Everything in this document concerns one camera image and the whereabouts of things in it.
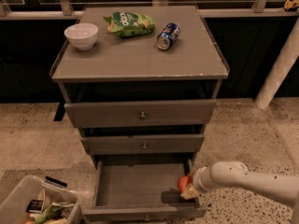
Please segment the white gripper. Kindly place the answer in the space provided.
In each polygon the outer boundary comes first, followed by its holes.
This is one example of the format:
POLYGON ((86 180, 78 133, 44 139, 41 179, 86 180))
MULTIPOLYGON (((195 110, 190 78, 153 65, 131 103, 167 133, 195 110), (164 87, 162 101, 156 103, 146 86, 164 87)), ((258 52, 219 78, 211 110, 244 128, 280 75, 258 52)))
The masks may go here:
POLYGON ((198 197, 199 193, 208 193, 213 190, 213 182, 210 179, 210 173, 207 167, 191 171, 187 176, 192 177, 192 184, 189 184, 180 194, 183 199, 194 199, 198 197))

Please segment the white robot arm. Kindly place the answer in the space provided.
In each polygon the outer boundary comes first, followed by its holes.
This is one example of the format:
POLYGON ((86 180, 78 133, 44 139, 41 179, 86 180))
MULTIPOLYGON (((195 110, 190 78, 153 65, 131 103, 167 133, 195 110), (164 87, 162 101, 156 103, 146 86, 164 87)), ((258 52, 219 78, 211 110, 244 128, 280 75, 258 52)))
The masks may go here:
MULTIPOLYGON (((266 109, 254 100, 283 47, 292 17, 209 18, 206 21, 231 71, 196 166, 242 161, 252 171, 298 173, 298 70, 293 68, 266 109)), ((290 224, 291 209, 243 189, 219 189, 200 198, 204 217, 184 224, 290 224)))

